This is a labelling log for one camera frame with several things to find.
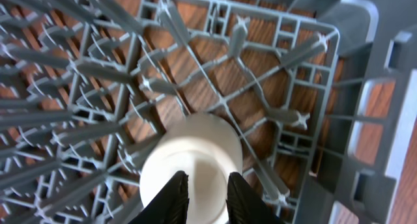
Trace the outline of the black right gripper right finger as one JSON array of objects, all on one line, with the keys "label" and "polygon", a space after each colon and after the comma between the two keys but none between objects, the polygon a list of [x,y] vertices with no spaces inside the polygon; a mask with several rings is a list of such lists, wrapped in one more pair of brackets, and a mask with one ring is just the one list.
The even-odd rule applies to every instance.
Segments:
[{"label": "black right gripper right finger", "polygon": [[227,182],[229,224],[283,224],[238,172]]}]

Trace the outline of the white cup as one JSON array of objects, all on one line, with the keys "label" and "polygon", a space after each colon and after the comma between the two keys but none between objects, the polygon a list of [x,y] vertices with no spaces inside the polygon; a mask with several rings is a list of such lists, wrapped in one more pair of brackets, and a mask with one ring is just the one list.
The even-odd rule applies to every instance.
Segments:
[{"label": "white cup", "polygon": [[139,180],[141,201],[148,206],[177,171],[184,171],[190,200],[187,223],[224,224],[228,177],[242,168],[242,145],[230,123],[194,113],[172,125],[145,160]]}]

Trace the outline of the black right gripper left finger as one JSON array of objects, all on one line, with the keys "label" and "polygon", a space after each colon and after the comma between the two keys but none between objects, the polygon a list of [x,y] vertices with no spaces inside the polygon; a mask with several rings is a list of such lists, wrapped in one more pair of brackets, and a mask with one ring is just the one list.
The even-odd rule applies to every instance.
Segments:
[{"label": "black right gripper left finger", "polygon": [[188,195],[188,175],[177,171],[129,224],[186,224]]}]

